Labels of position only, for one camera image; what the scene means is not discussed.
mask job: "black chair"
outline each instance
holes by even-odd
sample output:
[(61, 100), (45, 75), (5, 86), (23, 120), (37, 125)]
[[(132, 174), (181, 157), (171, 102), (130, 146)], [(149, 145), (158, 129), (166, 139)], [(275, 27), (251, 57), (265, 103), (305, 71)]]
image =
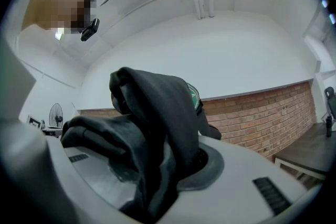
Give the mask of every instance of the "black chair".
[(336, 96), (335, 96), (335, 91), (333, 87), (327, 87), (325, 90), (325, 96), (327, 97), (328, 100), (328, 105), (330, 108), (330, 112), (334, 118), (336, 119)]

